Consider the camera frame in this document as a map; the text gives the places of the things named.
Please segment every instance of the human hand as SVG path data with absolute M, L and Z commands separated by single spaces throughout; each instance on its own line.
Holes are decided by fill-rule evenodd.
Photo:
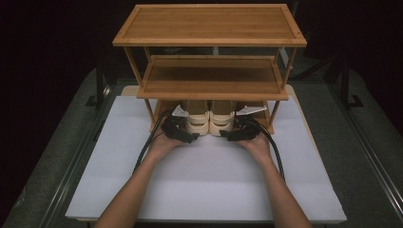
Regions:
M 237 141 L 236 143 L 245 147 L 261 167 L 267 162 L 273 163 L 270 144 L 263 133 L 260 132 L 253 140 Z
M 172 149 L 183 142 L 178 140 L 171 140 L 166 137 L 165 133 L 158 128 L 154 134 L 154 139 L 148 147 L 148 152 L 145 159 L 152 159 L 154 162 L 162 160 Z

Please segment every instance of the wooden shelf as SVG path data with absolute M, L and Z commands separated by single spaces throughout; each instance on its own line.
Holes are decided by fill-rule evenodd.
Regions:
M 151 56 L 142 99 L 286 101 L 274 56 Z
M 114 46 L 305 47 L 285 4 L 136 5 Z
M 273 134 L 272 122 L 297 48 L 306 40 L 286 4 L 169 4 L 136 5 L 119 30 L 113 46 L 123 47 L 140 86 L 152 123 L 161 110 L 182 100 L 233 100 L 244 105 L 267 105 L 273 111 L 254 118 Z M 131 47 L 144 47 L 148 66 L 144 76 Z M 152 55 L 149 47 L 269 47 L 276 56 Z M 278 54 L 291 49 L 281 76 Z M 148 99 L 158 99 L 153 112 Z

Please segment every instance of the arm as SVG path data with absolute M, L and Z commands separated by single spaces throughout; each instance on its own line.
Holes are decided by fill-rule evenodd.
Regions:
M 263 172 L 276 227 L 312 227 L 279 174 L 266 137 L 260 133 L 254 140 L 240 141 L 238 144 L 251 153 Z
M 149 146 L 143 162 L 101 214 L 95 227 L 133 227 L 155 166 L 180 144 L 179 141 L 169 140 L 165 134 L 157 137 Z

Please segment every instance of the black cable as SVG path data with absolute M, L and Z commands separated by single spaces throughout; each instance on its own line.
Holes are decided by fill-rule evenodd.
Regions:
M 157 131 L 158 127 L 160 126 L 161 120 L 163 119 L 163 116 L 168 112 L 172 112 L 172 110 L 171 109 L 166 109 L 163 113 L 160 114 L 160 116 L 158 117 L 158 120 L 155 122 L 154 128 L 152 129 L 150 135 L 148 136 L 148 139 L 147 139 L 147 141 L 145 142 L 145 144 L 143 146 L 142 152 L 140 152 L 139 158 L 137 159 L 136 165 L 134 166 L 133 173 L 136 171 L 137 167 L 139 167 L 140 163 L 142 163 L 145 150 L 148 148 L 148 146 L 151 144 L 151 142 L 155 138 L 157 138 L 157 137 L 159 137 L 161 135 L 160 134 L 160 135 L 158 135 L 157 137 L 154 138 L 155 132 Z
M 257 123 L 253 123 L 253 122 L 250 122 L 250 121 L 247 121 L 247 123 L 252 124 L 255 127 L 258 127 L 261 130 L 261 132 L 266 136 L 267 140 L 269 140 L 269 143 L 272 144 L 273 149 L 275 150 L 276 159 L 278 161 L 279 174 L 281 175 L 281 177 L 285 181 L 284 170 L 282 168 L 282 162 L 281 162 L 281 156 L 279 155 L 277 145 L 276 145 L 275 141 L 273 140 L 272 136 L 270 135 L 269 131 L 261 123 L 257 124 Z
M 155 139 L 157 139 L 159 136 L 161 136 L 163 133 L 165 133 L 165 132 L 161 132 L 161 133 L 158 134 L 156 137 L 152 138 L 151 143 L 152 143 Z

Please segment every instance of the black stand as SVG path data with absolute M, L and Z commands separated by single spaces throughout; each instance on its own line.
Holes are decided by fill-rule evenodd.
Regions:
M 309 67 L 302 73 L 297 76 L 290 77 L 289 80 L 302 80 L 306 77 L 309 77 L 311 74 L 316 72 L 329 65 L 328 70 L 326 71 L 323 79 L 328 84 L 334 84 L 337 81 L 337 78 L 341 75 L 341 89 L 340 89 L 340 100 L 346 106 L 346 108 L 350 109 L 350 107 L 359 107 L 363 106 L 362 102 L 356 95 L 352 95 L 353 102 L 349 102 L 349 83 L 350 83 L 350 67 L 348 58 L 343 53 L 332 54 L 327 58 L 324 58 L 319 63 Z
M 95 109 L 99 110 L 104 101 L 104 73 L 101 70 L 100 65 L 96 67 L 96 76 L 97 95 L 96 98 L 95 96 L 90 96 L 86 101 L 86 106 L 95 106 Z

